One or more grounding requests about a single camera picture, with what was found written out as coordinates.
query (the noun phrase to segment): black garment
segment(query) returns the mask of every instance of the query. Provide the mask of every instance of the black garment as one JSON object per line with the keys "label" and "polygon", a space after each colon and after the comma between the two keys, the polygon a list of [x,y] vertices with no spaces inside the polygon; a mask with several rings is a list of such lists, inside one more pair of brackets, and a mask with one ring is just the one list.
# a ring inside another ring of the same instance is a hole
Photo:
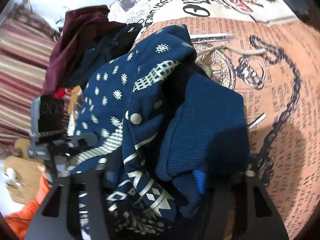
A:
{"label": "black garment", "polygon": [[128,24],[117,33],[90,42],[86,46],[83,58],[77,62],[75,70],[63,87],[72,89],[80,85],[83,90],[98,68],[130,51],[141,28],[140,23]]}

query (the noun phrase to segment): beige cord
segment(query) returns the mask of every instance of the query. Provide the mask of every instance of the beige cord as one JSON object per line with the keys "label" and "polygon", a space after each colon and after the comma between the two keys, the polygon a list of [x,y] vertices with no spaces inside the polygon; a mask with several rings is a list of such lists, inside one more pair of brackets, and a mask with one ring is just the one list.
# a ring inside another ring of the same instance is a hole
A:
{"label": "beige cord", "polygon": [[225,43],[220,43],[220,44],[215,45],[209,49],[204,49],[201,52],[198,52],[197,57],[201,56],[204,53],[214,51],[216,49],[228,49],[228,50],[230,50],[234,53],[240,54],[240,55],[261,55],[261,54],[264,54],[267,52],[266,49],[255,49],[255,50],[236,49],[236,48],[233,48]]}

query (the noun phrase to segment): orange sleeve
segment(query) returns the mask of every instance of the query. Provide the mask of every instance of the orange sleeve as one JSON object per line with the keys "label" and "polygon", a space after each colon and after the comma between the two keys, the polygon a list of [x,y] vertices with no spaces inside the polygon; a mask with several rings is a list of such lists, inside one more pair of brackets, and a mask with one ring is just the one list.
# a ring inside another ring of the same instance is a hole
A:
{"label": "orange sleeve", "polygon": [[19,239],[24,239],[33,216],[35,215],[49,190],[50,185],[48,184],[45,176],[41,174],[39,191],[36,195],[36,198],[24,205],[24,207],[19,212],[15,212],[4,217],[5,221],[17,235],[17,237],[19,237]]}

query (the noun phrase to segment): striped curtain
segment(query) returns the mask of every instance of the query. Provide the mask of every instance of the striped curtain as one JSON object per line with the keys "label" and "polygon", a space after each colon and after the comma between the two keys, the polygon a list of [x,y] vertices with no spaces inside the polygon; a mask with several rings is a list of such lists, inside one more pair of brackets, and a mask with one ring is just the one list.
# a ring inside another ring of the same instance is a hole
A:
{"label": "striped curtain", "polygon": [[[30,104],[40,95],[59,33],[24,6],[15,5],[0,27],[0,144],[29,138]],[[65,120],[68,123],[65,100]]]}

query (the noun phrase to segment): maroon cloth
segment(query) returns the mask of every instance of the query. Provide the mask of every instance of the maroon cloth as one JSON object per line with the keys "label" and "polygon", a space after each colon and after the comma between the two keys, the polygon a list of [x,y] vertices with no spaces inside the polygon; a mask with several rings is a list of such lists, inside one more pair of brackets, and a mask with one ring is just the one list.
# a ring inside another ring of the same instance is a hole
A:
{"label": "maroon cloth", "polygon": [[106,5],[84,7],[66,13],[62,36],[50,56],[42,88],[43,95],[54,94],[73,72],[84,46],[97,37],[119,31],[126,24],[109,22]]}

